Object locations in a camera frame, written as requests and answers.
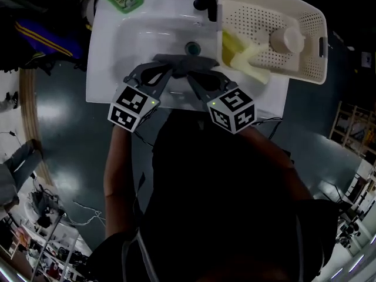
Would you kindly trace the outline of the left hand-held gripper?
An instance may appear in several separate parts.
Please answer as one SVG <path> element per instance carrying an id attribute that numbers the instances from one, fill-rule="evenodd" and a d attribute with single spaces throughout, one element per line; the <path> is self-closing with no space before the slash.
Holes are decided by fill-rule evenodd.
<path id="1" fill-rule="evenodd" d="M 131 133 L 160 105 L 173 68 L 160 62 L 138 65 L 125 76 L 110 103 L 108 121 Z"/>

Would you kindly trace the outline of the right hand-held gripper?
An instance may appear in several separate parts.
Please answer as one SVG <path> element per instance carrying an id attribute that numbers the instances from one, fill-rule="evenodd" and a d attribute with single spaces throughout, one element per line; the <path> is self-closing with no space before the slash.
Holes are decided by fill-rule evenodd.
<path id="1" fill-rule="evenodd" d="M 255 101 L 225 74 L 193 70 L 187 80 L 197 98 L 207 104 L 214 124 L 236 134 L 255 122 Z"/>

